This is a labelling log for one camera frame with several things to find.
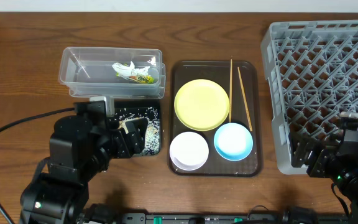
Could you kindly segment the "green orange snack wrapper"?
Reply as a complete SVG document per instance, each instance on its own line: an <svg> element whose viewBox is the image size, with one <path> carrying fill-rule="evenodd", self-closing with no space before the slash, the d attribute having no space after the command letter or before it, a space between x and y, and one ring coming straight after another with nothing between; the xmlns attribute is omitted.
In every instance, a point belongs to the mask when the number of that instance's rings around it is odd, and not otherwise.
<svg viewBox="0 0 358 224"><path fill-rule="evenodd" d="M133 81L133 82L136 82L136 83L141 83L141 84L153 84L154 83L154 78L151 76L151 75L138 75L138 76L131 76L131 77L122 77L122 76L119 76L117 73L116 73L116 76L117 77L121 77L121 78L124 78L126 80L130 80L130 81Z"/></svg>

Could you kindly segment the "white bowl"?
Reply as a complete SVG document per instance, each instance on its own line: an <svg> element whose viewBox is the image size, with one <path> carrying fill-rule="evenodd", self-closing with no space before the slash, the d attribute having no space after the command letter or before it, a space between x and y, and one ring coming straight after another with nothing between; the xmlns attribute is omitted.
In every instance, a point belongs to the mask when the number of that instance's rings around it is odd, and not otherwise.
<svg viewBox="0 0 358 224"><path fill-rule="evenodd" d="M188 131L173 138L169 153L175 166L181 170L193 171L205 164L209 156L209 147L202 135Z"/></svg>

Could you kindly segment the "white tissue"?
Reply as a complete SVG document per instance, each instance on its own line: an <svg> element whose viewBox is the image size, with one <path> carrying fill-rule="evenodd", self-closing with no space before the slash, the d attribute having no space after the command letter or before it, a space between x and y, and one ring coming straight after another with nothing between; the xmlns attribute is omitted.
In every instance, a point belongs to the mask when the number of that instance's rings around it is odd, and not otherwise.
<svg viewBox="0 0 358 224"><path fill-rule="evenodd" d="M112 68L114 71L122 77L131 77L131 76L138 76L138 75L148 75L149 74L149 66L143 68L136 68L134 63L131 62L130 65L124 65L121 63L114 63L112 64Z"/></svg>

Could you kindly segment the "light blue bowl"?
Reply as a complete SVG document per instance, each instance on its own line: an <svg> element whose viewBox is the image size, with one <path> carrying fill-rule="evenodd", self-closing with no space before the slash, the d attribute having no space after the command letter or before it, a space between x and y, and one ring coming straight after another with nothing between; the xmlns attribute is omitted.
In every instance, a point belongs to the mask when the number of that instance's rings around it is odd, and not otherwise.
<svg viewBox="0 0 358 224"><path fill-rule="evenodd" d="M254 141L251 132L243 125L226 123L214 135L217 153L228 161L241 161L252 151Z"/></svg>

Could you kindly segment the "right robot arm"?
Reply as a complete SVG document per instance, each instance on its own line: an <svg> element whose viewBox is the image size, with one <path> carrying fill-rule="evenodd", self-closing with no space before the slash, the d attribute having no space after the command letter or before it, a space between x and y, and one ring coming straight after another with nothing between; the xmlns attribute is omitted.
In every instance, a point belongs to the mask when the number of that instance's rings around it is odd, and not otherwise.
<svg viewBox="0 0 358 224"><path fill-rule="evenodd" d="M342 134L333 134L327 141L291 132L289 134L293 167L307 166L314 178L329 178L331 189L338 188L351 202L340 200L350 223L358 223L358 119L341 118Z"/></svg>

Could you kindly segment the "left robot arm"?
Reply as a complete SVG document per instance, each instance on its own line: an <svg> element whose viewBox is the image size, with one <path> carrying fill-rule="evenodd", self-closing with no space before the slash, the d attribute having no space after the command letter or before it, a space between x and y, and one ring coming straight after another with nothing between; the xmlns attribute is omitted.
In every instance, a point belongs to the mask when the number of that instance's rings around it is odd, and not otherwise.
<svg viewBox="0 0 358 224"><path fill-rule="evenodd" d="M104 204L85 205L89 181L109 168L111 159L127 159L144 150L148 121L119 127L106 102L75 103L75 113L59 119L49 140L50 155L39 162L21 195L20 223L114 223Z"/></svg>

